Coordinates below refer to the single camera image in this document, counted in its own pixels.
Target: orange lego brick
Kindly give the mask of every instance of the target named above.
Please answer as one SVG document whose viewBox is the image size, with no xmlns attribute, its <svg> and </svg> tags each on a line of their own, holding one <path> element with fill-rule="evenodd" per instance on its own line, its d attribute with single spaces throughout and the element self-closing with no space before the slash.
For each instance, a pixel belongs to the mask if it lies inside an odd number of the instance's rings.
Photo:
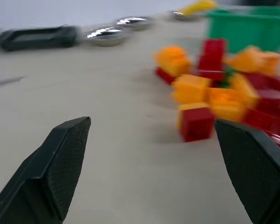
<svg viewBox="0 0 280 224">
<path fill-rule="evenodd" d="M 230 87 L 240 94 L 246 107 L 253 109 L 257 106 L 260 97 L 246 77 L 236 73 L 230 78 L 229 82 Z"/>
<path fill-rule="evenodd" d="M 192 104 L 202 102 L 205 99 L 206 90 L 211 85 L 208 78 L 182 75 L 172 83 L 174 92 L 172 96 L 180 104 Z"/>
<path fill-rule="evenodd" d="M 186 110 L 193 110 L 198 108 L 208 108 L 209 105 L 205 102 L 194 103 L 194 104 L 182 104 L 178 107 L 178 119 L 177 119 L 177 128 L 180 128 L 182 122 L 182 113 Z"/>
<path fill-rule="evenodd" d="M 257 47 L 249 46 L 235 55 L 234 58 L 225 59 L 225 62 L 237 71 L 257 72 L 264 65 L 265 57 Z"/>
<path fill-rule="evenodd" d="M 155 54 L 155 61 L 163 71 L 173 77 L 189 74 L 191 62 L 187 58 L 187 52 L 181 47 L 171 46 L 164 48 Z"/>
<path fill-rule="evenodd" d="M 243 119 L 246 110 L 237 91 L 209 88 L 208 101 L 212 112 L 217 117 L 231 121 Z"/>
</svg>

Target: pile of blocks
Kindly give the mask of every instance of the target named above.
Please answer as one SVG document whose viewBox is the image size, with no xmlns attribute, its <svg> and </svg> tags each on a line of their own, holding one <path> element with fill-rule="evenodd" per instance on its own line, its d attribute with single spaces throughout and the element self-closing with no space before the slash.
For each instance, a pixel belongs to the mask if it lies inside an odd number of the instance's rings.
<svg viewBox="0 0 280 224">
<path fill-rule="evenodd" d="M 186 51 L 173 46 L 155 55 L 156 74 L 173 87 L 184 141 L 208 139 L 214 119 L 263 130 L 280 146 L 280 54 L 250 46 L 226 57 L 227 42 L 205 40 L 191 74 Z"/>
</svg>

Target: yellow object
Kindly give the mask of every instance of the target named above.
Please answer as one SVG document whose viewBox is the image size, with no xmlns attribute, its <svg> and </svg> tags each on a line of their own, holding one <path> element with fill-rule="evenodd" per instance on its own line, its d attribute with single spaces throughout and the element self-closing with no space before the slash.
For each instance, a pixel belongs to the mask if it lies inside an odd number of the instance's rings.
<svg viewBox="0 0 280 224">
<path fill-rule="evenodd" d="M 259 48 L 249 46 L 237 53 L 234 58 L 225 59 L 232 68 L 242 72 L 257 72 L 264 66 L 265 57 Z"/>
<path fill-rule="evenodd" d="M 186 51 L 181 47 L 171 46 L 155 54 L 155 61 L 164 72 L 173 77 L 189 74 L 191 62 L 186 56 Z"/>
<path fill-rule="evenodd" d="M 207 11 L 216 8 L 218 5 L 216 2 L 211 0 L 199 0 L 193 4 L 190 4 L 179 11 L 184 15 L 191 15 L 200 11 Z"/>
<path fill-rule="evenodd" d="M 226 120 L 241 121 L 245 107 L 237 91 L 231 89 L 209 88 L 208 101 L 212 112 Z"/>
<path fill-rule="evenodd" d="M 230 87 L 238 92 L 243 103 L 248 108 L 255 108 L 259 101 L 259 95 L 250 82 L 241 74 L 234 74 L 230 80 Z"/>
<path fill-rule="evenodd" d="M 179 104 L 203 102 L 210 84 L 211 80 L 208 78 L 182 75 L 172 83 L 174 88 L 172 96 Z"/>
<path fill-rule="evenodd" d="M 180 105 L 179 108 L 178 108 L 177 128 L 178 129 L 180 128 L 183 111 L 199 109 L 199 108 L 208 108 L 208 107 L 209 107 L 209 105 L 205 102 Z"/>
</svg>

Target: yellow toy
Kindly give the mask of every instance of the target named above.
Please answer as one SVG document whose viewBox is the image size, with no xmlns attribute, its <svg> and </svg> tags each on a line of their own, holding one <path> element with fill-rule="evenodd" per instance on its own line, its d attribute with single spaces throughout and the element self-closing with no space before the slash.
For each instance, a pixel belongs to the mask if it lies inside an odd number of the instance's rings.
<svg viewBox="0 0 280 224">
<path fill-rule="evenodd" d="M 191 62 L 187 58 L 187 52 L 179 46 L 164 48 L 154 58 L 158 67 L 172 77 L 190 73 Z"/>
<path fill-rule="evenodd" d="M 208 11 L 218 7 L 217 3 L 211 0 L 199 0 L 179 10 L 183 15 L 191 15 L 201 11 Z"/>
<path fill-rule="evenodd" d="M 199 103 L 205 100 L 206 90 L 211 85 L 211 79 L 182 75 L 172 83 L 174 92 L 172 94 L 179 104 Z"/>
</svg>

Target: white table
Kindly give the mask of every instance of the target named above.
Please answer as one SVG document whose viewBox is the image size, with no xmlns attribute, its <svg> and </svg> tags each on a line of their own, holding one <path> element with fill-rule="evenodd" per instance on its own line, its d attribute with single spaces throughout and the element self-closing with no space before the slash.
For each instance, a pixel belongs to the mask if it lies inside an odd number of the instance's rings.
<svg viewBox="0 0 280 224">
<path fill-rule="evenodd" d="M 158 19 L 124 45 L 0 53 L 0 191 L 50 130 L 90 116 L 82 174 L 65 224 L 249 224 L 216 137 L 183 143 L 153 52 L 199 51 L 205 21 Z"/>
</svg>

